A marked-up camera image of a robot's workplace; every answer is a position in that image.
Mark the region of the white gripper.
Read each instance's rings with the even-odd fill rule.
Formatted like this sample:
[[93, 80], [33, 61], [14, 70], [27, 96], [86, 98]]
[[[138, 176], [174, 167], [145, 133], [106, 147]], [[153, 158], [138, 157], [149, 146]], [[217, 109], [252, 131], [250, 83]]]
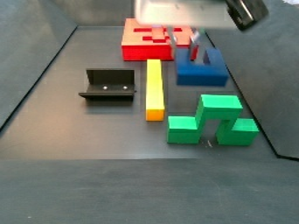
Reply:
[[[176, 48], [173, 26], [234, 29], [224, 0], [134, 0], [134, 18], [142, 25], [166, 25], [169, 45]], [[189, 60], [200, 56], [202, 29], [189, 36]]]

